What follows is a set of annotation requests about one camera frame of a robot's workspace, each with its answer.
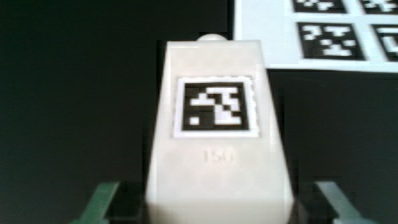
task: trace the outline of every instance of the white plastic housing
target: white plastic housing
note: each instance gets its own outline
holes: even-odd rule
[[[242,82],[249,129],[185,131],[184,84],[223,80]],[[146,202],[153,224],[288,222],[294,196],[258,41],[168,44]]]

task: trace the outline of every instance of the black background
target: black background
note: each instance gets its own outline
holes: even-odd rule
[[[0,3],[2,224],[68,223],[98,183],[143,180],[166,40],[232,35],[228,3]],[[269,75],[296,190],[335,179],[365,216],[393,224],[397,74]]]

